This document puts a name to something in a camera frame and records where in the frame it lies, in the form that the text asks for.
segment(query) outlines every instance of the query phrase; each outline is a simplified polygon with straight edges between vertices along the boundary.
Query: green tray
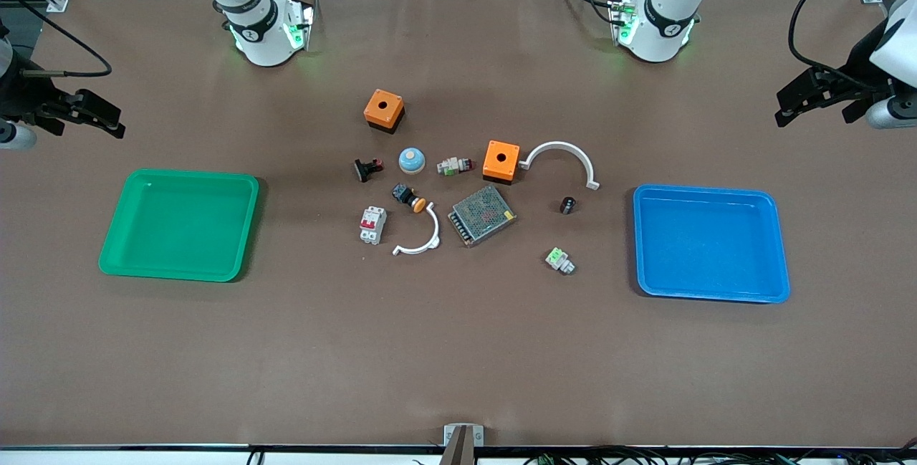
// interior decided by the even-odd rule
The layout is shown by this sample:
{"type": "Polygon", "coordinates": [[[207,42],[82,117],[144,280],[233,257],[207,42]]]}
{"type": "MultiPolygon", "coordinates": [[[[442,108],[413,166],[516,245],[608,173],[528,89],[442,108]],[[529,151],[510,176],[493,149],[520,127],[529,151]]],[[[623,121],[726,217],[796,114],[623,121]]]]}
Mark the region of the green tray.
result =
{"type": "Polygon", "coordinates": [[[138,169],[121,191],[99,268],[109,275],[226,282],[239,274],[258,181],[138,169]]]}

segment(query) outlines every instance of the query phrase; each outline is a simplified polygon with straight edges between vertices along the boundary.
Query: brown table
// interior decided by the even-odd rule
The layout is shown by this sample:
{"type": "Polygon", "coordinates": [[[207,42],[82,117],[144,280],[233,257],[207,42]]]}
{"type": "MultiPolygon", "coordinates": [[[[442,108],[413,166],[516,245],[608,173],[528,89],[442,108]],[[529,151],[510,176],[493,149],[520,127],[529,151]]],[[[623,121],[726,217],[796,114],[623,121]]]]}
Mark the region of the brown table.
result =
{"type": "MultiPolygon", "coordinates": [[[[127,138],[69,126],[0,154],[0,441],[425,443],[474,421],[523,444],[900,445],[917,426],[917,131],[846,126],[838,109],[777,129],[774,93],[796,0],[708,0],[690,46],[643,64],[569,0],[322,0],[312,52],[245,63],[210,0],[72,0],[57,17],[115,67],[91,87],[127,138]],[[396,135],[363,121],[402,94],[396,135]],[[488,139],[542,155],[500,189],[515,226],[465,249],[439,218],[479,174],[409,178],[481,159],[488,139]],[[369,183],[354,158],[385,158],[369,183]],[[229,284],[102,275],[97,259],[137,168],[245,172],[265,184],[245,275],[229,284]],[[654,299],[633,279],[630,194],[645,182],[760,188],[777,199],[783,305],[654,299]],[[566,195],[579,199],[560,216],[566,195]],[[368,205],[383,245],[357,238],[368,205]],[[579,270],[542,259],[553,246],[579,270]]],[[[812,0],[800,47],[842,62],[880,20],[812,0]]],[[[36,61],[94,69],[46,31],[36,61]]]]}

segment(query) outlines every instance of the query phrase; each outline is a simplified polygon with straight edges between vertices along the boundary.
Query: blue round button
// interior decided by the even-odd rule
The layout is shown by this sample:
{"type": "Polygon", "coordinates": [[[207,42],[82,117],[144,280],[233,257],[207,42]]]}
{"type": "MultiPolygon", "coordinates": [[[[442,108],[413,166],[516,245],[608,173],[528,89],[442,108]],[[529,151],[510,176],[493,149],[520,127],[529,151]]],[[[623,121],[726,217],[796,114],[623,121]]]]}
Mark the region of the blue round button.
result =
{"type": "Polygon", "coordinates": [[[408,175],[420,173],[426,159],[423,158],[423,152],[417,148],[404,148],[402,154],[398,156],[398,167],[408,175]]]}

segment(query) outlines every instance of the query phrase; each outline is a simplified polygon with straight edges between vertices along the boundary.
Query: orange box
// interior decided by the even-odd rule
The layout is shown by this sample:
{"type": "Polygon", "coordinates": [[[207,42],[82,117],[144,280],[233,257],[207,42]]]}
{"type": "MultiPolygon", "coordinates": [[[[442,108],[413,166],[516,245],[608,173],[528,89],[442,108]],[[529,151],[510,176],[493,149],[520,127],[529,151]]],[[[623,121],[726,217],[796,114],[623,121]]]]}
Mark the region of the orange box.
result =
{"type": "Polygon", "coordinates": [[[519,164],[519,146],[500,141],[491,141],[484,156],[484,180],[510,185],[519,164]]]}
{"type": "Polygon", "coordinates": [[[366,122],[387,134],[394,134],[400,119],[404,117],[404,100],[401,96],[377,89],[373,98],[363,110],[366,122]]]}

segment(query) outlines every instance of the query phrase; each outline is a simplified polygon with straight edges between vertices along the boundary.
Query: plastic tray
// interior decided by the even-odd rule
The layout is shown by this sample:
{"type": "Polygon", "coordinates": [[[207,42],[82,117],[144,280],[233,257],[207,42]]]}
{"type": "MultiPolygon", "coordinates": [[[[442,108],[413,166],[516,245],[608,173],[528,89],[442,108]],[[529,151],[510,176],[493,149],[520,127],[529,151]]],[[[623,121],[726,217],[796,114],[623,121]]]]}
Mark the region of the plastic tray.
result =
{"type": "Polygon", "coordinates": [[[762,191],[646,184],[633,194],[650,295],[776,304],[789,297],[777,204],[762,191]]]}
{"type": "Polygon", "coordinates": [[[124,184],[99,268],[131,277],[232,280],[257,198],[250,175],[138,169],[124,184]]]}

